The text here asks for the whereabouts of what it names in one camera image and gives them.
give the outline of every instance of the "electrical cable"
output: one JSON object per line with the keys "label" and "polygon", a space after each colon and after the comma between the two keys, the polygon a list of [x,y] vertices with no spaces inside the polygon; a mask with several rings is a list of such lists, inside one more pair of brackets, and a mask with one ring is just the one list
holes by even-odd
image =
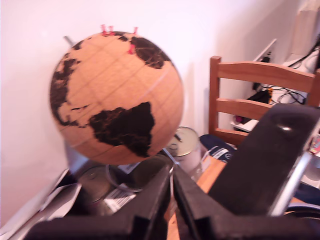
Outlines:
{"label": "electrical cable", "polygon": [[291,68],[292,66],[296,65],[297,63],[302,63],[303,60],[305,60],[307,57],[309,57],[315,50],[316,48],[320,46],[320,34],[317,36],[317,40],[313,47],[310,49],[310,51],[307,53],[307,55],[303,56],[299,60],[295,61],[294,63],[291,63],[288,67]]}

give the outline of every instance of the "power outlet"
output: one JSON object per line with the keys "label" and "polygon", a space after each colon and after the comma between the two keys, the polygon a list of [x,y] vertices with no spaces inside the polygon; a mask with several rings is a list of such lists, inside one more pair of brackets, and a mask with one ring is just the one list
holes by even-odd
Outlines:
{"label": "power outlet", "polygon": [[270,63],[275,60],[275,49],[277,39],[273,39],[268,46],[253,60],[254,62],[261,62],[264,57],[270,58]]}
{"label": "power outlet", "polygon": [[[260,54],[253,60],[254,62],[269,62],[272,63],[275,60],[275,48],[276,48],[277,39],[273,39],[272,42]],[[255,82],[252,85],[252,90],[257,91],[260,86],[260,83]]]}

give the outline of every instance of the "black continent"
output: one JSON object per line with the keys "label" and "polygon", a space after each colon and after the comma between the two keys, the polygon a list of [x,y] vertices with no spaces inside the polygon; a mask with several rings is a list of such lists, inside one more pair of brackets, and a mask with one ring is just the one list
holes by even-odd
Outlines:
{"label": "black continent", "polygon": [[102,110],[89,119],[95,137],[102,143],[113,146],[125,145],[139,157],[149,157],[151,129],[155,120],[149,102],[140,103],[128,110]]}

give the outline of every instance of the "tin can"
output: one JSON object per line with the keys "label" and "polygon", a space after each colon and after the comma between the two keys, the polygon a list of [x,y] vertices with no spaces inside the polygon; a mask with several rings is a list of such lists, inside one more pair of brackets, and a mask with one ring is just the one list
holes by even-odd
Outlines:
{"label": "tin can", "polygon": [[201,163],[201,147],[195,130],[186,126],[178,127],[166,149],[189,175]]}

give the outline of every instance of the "silver metal bar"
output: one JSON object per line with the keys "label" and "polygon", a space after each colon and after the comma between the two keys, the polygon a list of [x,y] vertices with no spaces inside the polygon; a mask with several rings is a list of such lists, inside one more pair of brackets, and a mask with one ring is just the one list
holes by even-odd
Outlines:
{"label": "silver metal bar", "polygon": [[64,36],[63,38],[68,42],[70,47],[73,47],[75,45],[75,43],[70,39],[70,37]]}
{"label": "silver metal bar", "polygon": [[289,177],[287,184],[277,197],[277,200],[274,202],[273,206],[271,206],[268,213],[269,216],[281,216],[285,213],[312,157],[313,155],[306,151],[302,154],[300,159],[297,159],[298,163]]}

